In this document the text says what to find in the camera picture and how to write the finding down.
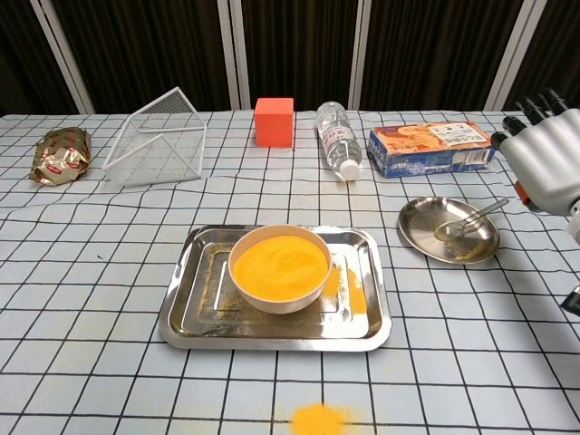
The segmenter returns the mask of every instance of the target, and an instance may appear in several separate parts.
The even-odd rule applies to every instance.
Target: curtain
[[[295,110],[346,106],[357,0],[243,0],[252,107],[294,97]]]
[[[507,97],[505,110],[517,99],[554,88],[570,105],[580,105],[580,1],[549,0]]]
[[[361,109],[482,110],[521,4],[373,1]]]
[[[0,1],[0,116],[78,113],[29,1]]]
[[[97,112],[130,113],[175,86],[229,110],[215,0],[53,0]]]

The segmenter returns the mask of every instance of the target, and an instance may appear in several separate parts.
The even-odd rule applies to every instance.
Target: wire mesh basket
[[[177,87],[129,116],[102,169],[122,186],[199,179],[207,130]]]

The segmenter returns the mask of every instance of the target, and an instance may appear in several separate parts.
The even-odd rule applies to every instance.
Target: metal spoon
[[[474,224],[481,218],[487,215],[487,213],[492,212],[497,208],[504,207],[509,202],[509,199],[504,198],[498,202],[491,204],[479,211],[474,211],[469,216],[462,220],[456,220],[453,222],[446,222],[443,225],[439,225],[435,228],[434,236],[442,242],[451,240],[452,238],[463,236],[470,231],[477,228]]]

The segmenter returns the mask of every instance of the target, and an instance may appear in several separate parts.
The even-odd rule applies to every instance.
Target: metal plate
[[[192,232],[175,267],[159,321],[165,341],[181,348],[364,352],[383,344],[391,318],[374,240],[356,229],[310,227],[341,268],[336,296],[293,314],[248,304],[227,272],[233,245],[256,227],[203,227]],[[350,304],[347,270],[362,283],[366,313]]]
[[[462,220],[474,211],[478,210],[456,199],[417,198],[402,208],[399,230],[427,256],[456,265],[478,263],[493,256],[499,246],[498,229],[488,217],[482,217],[477,229],[462,237],[442,242],[433,235],[439,225]]]

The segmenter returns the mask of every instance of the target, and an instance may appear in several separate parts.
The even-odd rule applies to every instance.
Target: yellow powder
[[[234,277],[251,295],[285,301],[306,295],[328,272],[324,252],[297,236],[278,236],[250,247],[236,261]]]
[[[338,294],[338,285],[340,281],[341,267],[333,265],[333,270],[331,270],[328,281],[326,281],[326,284],[324,285],[322,296],[328,298],[335,297]]]
[[[345,435],[348,415],[322,403],[299,408],[292,419],[294,435]]]
[[[359,281],[351,269],[348,269],[348,292],[351,297],[351,312],[365,314],[366,298],[364,297],[363,283]]]

